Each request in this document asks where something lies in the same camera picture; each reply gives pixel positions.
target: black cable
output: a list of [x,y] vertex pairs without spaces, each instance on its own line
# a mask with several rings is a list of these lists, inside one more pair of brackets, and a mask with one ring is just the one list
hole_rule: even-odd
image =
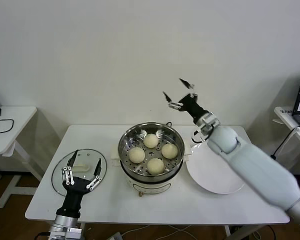
[[37,236],[34,237],[34,240],[37,240],[38,237],[40,237],[40,236],[46,236],[46,237],[49,237],[49,236],[50,236],[50,232],[48,232],[48,231],[40,232],[40,233],[38,233]]
[[12,121],[12,125],[11,125],[10,129],[8,129],[8,130],[0,131],[0,134],[4,134],[4,133],[11,131],[11,129],[14,127],[14,124],[15,124],[15,121],[13,119],[0,119],[0,122],[3,122],[3,121]]
[[270,155],[270,157],[273,159],[273,160],[276,160],[276,153],[277,151],[281,148],[281,146],[284,144],[284,142],[287,140],[287,138],[290,136],[290,134],[294,131],[295,129],[293,128],[289,134],[285,137],[285,139],[281,142],[281,144],[277,147],[277,149],[274,151],[274,153],[272,155]]
[[207,140],[210,138],[211,134],[212,134],[212,133],[214,132],[214,130],[215,130],[215,127],[214,127],[213,124],[211,125],[211,127],[212,127],[212,129],[211,129],[209,135],[204,139],[205,141],[207,141]]
[[192,142],[194,142],[195,144],[201,144],[201,143],[202,143],[202,141],[196,141],[196,140],[194,140],[193,138],[191,138],[191,140],[192,140]]
[[273,240],[277,240],[277,235],[276,235],[276,233],[275,233],[275,230],[272,228],[272,226],[270,226],[270,225],[267,225],[271,230],[272,230],[272,232],[273,232],[273,236],[274,236],[274,238],[273,238]]

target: steamed bun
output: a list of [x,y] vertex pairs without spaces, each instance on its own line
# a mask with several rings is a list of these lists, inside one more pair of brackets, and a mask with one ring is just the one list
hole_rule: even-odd
[[148,161],[146,168],[151,175],[158,175],[164,172],[165,164],[159,158],[152,158]]
[[144,145],[149,148],[155,148],[159,143],[159,138],[154,134],[147,134],[143,140]]
[[178,148],[176,145],[168,143],[162,147],[161,153],[166,159],[173,159],[178,155]]
[[141,147],[134,147],[132,148],[129,153],[129,159],[131,162],[133,162],[134,164],[139,164],[141,163],[144,159],[145,159],[145,152],[143,151],[143,149]]

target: white plate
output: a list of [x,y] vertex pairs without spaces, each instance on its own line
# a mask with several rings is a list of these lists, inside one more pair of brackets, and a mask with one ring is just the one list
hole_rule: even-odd
[[216,194],[232,194],[239,191],[245,182],[216,155],[206,142],[192,148],[186,167],[193,180],[204,189]]

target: metal rim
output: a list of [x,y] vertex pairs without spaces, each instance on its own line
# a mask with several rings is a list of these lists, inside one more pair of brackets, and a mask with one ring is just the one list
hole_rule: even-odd
[[[143,144],[143,138],[147,134],[156,134],[159,138],[159,143],[155,148],[147,148]],[[167,143],[177,146],[178,155],[175,158],[168,159],[162,156],[161,146]],[[146,157],[143,162],[136,164],[130,161],[128,151],[134,147],[141,147],[145,151]],[[179,171],[185,153],[185,143],[180,134],[172,127],[157,122],[145,122],[129,128],[121,136],[117,150],[120,165],[128,176],[145,184],[155,184],[171,179]],[[164,173],[158,175],[148,173],[147,162],[151,158],[160,158],[163,161],[165,166]]]

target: wooden floor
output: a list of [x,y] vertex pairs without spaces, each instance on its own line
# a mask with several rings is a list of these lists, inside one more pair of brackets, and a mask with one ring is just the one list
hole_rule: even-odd
[[[0,180],[0,196],[12,179],[5,175]],[[21,178],[19,186],[37,187],[38,181],[33,176],[25,175]],[[0,209],[0,240],[33,240],[39,232],[49,230],[49,224],[42,221],[30,221],[25,218],[25,212],[32,196],[14,195],[4,208]],[[140,225],[122,224],[87,224],[86,240],[106,240],[116,232],[124,233],[128,230],[140,228]],[[300,227],[297,224],[272,225],[277,240],[300,240]],[[155,240],[159,237],[173,233],[175,230],[169,226],[151,225],[145,229],[130,232],[124,235],[124,240]],[[190,226],[188,232],[198,240],[222,240],[226,237],[223,226]],[[274,235],[268,226],[259,230],[262,240],[273,240]],[[177,232],[164,240],[191,240],[190,235]]]

